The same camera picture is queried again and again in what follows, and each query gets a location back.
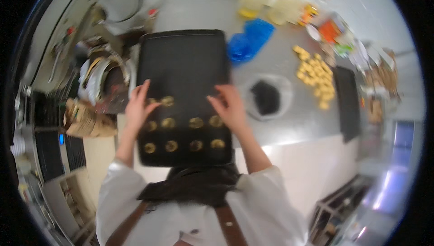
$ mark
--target white chef jacket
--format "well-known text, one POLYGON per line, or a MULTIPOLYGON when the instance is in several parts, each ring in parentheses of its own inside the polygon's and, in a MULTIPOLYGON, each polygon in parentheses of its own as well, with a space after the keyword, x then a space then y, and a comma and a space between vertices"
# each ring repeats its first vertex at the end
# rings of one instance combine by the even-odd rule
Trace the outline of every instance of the white chef jacket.
MULTIPOLYGON (((99 191, 96 235, 101 245, 137 208, 136 197, 146 186, 143 177, 120 162, 112 162, 99 191)), ((307 225, 291 207, 276 166, 241 175, 226 201, 248 246, 301 246, 307 225)), ((198 203, 162 203, 144 213, 124 246, 173 246, 179 239, 193 246, 226 246, 214 208, 198 203)))

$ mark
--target stainless steel counter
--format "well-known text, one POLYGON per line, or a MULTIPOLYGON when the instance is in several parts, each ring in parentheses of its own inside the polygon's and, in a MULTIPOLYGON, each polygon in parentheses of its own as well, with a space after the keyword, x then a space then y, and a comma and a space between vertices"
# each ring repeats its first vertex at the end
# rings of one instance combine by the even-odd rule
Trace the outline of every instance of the stainless steel counter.
MULTIPOLYGON (((162 0, 154 32, 180 29, 221 29, 228 41, 243 31, 244 19, 237 14, 238 0, 162 0)), ((259 16, 267 20, 265 13, 259 16)), ((299 45, 310 53, 321 53, 318 43, 300 26, 276 26, 273 36, 250 62, 233 69, 233 82, 242 86, 256 74, 283 75, 291 81, 294 98, 290 109, 279 119, 267 122, 249 117, 249 124, 262 146, 293 144, 340 134, 336 98, 327 111, 318 108, 312 87, 296 76, 299 59, 292 51, 299 45)), ((234 147, 239 147, 234 139, 234 147)))

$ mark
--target brown paper bag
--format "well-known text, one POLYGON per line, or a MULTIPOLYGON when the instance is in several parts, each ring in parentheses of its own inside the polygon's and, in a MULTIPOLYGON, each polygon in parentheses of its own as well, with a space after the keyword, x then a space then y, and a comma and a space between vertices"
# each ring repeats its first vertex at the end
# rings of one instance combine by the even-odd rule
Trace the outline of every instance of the brown paper bag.
POLYGON ((73 137, 111 137, 118 133, 107 115, 97 114, 92 106, 71 98, 66 102, 63 126, 73 137))

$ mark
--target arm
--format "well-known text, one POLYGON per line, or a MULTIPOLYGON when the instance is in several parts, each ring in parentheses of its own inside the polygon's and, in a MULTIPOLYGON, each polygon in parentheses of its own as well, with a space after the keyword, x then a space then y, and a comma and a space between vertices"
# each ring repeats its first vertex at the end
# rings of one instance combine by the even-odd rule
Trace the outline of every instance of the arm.
POLYGON ((146 118, 148 118, 149 113, 161 104, 153 103, 146 105, 146 94, 150 82, 147 79, 143 85, 137 86, 131 92, 130 101, 125 108, 127 124, 122 132, 115 158, 130 168, 133 167, 133 148, 138 132, 146 121, 146 118))
POLYGON ((217 98, 211 96, 207 98, 225 125, 232 130, 240 141, 248 172, 255 173, 271 167, 270 160, 247 124, 246 111, 236 87, 233 85, 216 85, 215 88, 227 102, 227 107, 217 98))

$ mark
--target cookie dough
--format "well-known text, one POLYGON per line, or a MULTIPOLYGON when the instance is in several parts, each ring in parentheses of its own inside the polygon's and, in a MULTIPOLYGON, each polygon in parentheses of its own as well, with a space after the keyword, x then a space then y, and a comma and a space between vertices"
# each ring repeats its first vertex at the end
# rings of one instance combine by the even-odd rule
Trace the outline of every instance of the cookie dough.
POLYGON ((211 148, 214 148, 214 149, 222 149, 222 148, 224 148, 224 141, 222 141, 222 140, 212 140, 211 141, 211 148))
POLYGON ((148 98, 148 104, 153 104, 158 102, 155 98, 148 98))
POLYGON ((171 97, 171 96, 163 97, 163 98, 161 99, 161 103, 162 103, 163 106, 165 106, 165 107, 171 107, 171 106, 173 106, 173 104, 174 104, 173 97, 171 97))
POLYGON ((174 128, 175 127, 175 119, 166 118, 161 122, 161 126, 163 128, 174 128))
POLYGON ((298 54, 301 60, 300 66, 296 72, 297 78, 306 85, 314 87, 312 91, 313 95, 319 99, 319 108, 323 110, 328 109, 328 102, 335 97, 333 71, 324 62, 320 54, 314 53, 311 56, 305 49, 298 45, 295 45, 292 49, 298 54))
POLYGON ((327 101, 320 101, 319 102, 319 108, 321 108, 323 110, 327 110, 329 108, 328 102, 327 101))
POLYGON ((298 78, 300 78, 301 80, 303 80, 303 79, 305 79, 305 78, 306 78, 306 75, 305 75, 305 74, 303 74, 303 72, 302 72, 302 71, 297 71, 297 77, 298 77, 298 78))
POLYGON ((202 125, 203 125, 203 120, 200 118, 191 118, 188 121, 188 126, 193 129, 200 128, 202 127, 202 125))
POLYGON ((174 140, 169 140, 165 145, 165 149, 168 152, 173 152, 178 149, 178 143, 174 140))
POLYGON ((153 143, 147 143, 144 145, 144 152, 147 154, 151 154, 153 152, 155 152, 155 144, 153 143))
POLYGON ((321 96, 321 90, 316 88, 315 91, 313 91, 313 95, 316 97, 320 97, 321 96))
POLYGON ((201 150, 202 147, 203 147, 203 142, 200 140, 193 140, 190 143, 190 151, 192 151, 192 152, 197 152, 197 151, 201 150))
POLYGON ((214 126, 215 128, 219 128, 223 125, 223 121, 221 120, 220 116, 214 115, 210 118, 210 125, 214 126))
POLYGON ((155 129, 157 129, 157 123, 156 123, 156 122, 154 122, 154 121, 149 121, 149 122, 146 124, 146 130, 147 130, 147 131, 152 132, 152 131, 154 131, 155 129))

